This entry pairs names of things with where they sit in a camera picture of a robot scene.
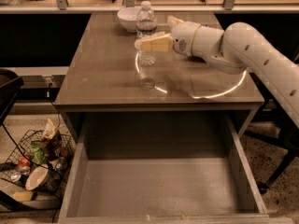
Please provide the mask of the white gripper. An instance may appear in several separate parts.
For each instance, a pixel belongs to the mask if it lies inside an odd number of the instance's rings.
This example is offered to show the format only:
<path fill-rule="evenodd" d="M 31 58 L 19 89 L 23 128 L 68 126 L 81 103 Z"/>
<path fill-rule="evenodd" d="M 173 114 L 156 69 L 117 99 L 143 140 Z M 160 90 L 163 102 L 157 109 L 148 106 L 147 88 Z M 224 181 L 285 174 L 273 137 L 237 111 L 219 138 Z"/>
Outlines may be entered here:
<path fill-rule="evenodd" d="M 192 42 L 196 31 L 200 28 L 199 23 L 178 19 L 174 16 L 167 18 L 167 24 L 171 28 L 171 35 L 159 32 L 154 35 L 138 38 L 135 48 L 143 51 L 167 52 L 173 49 L 176 53 L 191 56 Z"/>

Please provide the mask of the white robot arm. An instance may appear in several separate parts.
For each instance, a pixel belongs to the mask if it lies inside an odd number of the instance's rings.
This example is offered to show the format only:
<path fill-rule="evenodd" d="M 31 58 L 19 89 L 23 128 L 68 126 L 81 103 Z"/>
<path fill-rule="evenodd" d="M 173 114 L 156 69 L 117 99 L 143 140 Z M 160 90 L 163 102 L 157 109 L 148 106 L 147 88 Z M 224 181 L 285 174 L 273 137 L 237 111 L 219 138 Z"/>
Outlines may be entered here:
<path fill-rule="evenodd" d="M 199 57 L 227 74 L 249 69 L 299 126 L 299 66 L 276 50 L 254 27 L 235 22 L 222 30 L 173 16 L 167 22 L 169 34 L 160 32 L 139 38 L 135 48 L 173 50 L 181 55 Z"/>

